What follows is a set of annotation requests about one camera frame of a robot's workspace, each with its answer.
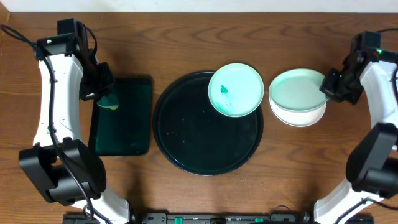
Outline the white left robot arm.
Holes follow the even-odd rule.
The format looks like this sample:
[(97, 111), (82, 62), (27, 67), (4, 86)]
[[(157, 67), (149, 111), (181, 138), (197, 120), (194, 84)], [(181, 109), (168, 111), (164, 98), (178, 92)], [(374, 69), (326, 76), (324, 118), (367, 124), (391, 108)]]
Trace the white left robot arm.
[(82, 141), (80, 100), (102, 96), (112, 77), (88, 34), (67, 31), (31, 45), (42, 79), (40, 119), (19, 164), (48, 203), (80, 208), (88, 221), (130, 223), (129, 203), (107, 187), (103, 161)]

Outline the mint green plate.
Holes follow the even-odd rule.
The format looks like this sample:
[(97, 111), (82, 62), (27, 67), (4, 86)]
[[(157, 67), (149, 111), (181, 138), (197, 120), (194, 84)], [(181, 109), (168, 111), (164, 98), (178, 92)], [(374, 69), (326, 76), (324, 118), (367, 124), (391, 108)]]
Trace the mint green plate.
[(231, 63), (219, 68), (210, 78), (208, 97), (219, 113), (232, 118), (246, 116), (261, 104), (264, 84), (249, 65)]
[(269, 87), (271, 100), (290, 111), (310, 111), (324, 105), (328, 98), (320, 91), (324, 75), (307, 68), (281, 73)]

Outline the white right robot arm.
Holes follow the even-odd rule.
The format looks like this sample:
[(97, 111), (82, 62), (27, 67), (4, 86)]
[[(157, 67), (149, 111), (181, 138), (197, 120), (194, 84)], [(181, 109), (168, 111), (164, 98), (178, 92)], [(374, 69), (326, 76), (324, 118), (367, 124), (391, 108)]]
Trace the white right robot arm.
[(345, 179), (313, 208), (315, 223), (347, 223), (362, 209), (397, 195), (397, 53), (379, 47), (354, 47), (340, 71), (331, 70), (320, 91), (355, 104), (362, 93), (371, 130), (349, 155)]

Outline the mint green plate front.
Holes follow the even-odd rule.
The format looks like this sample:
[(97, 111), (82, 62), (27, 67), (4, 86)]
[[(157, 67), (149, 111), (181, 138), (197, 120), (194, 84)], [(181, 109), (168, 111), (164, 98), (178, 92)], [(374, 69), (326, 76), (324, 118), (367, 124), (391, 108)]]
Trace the mint green plate front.
[(320, 91), (324, 75), (307, 68), (281, 73), (269, 87), (271, 100), (290, 111), (310, 111), (324, 105), (328, 98)]

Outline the white plate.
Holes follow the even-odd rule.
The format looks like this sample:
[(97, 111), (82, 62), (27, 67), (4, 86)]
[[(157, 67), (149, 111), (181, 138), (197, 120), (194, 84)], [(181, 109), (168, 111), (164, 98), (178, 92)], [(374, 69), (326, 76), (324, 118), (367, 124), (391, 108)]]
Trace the white plate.
[(269, 104), (272, 112), (285, 124), (294, 127), (307, 127), (317, 123), (321, 120), (322, 116), (326, 111), (326, 104), (321, 107), (307, 111), (307, 112), (294, 112), (281, 108), (271, 98), (269, 98)]

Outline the green scouring sponge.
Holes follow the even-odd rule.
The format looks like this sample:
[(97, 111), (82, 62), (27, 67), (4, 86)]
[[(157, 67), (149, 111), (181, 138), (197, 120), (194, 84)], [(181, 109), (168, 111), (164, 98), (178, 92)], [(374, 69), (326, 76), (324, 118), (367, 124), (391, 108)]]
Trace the green scouring sponge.
[(119, 100), (114, 93), (102, 96), (96, 103), (101, 108), (116, 110), (119, 107)]

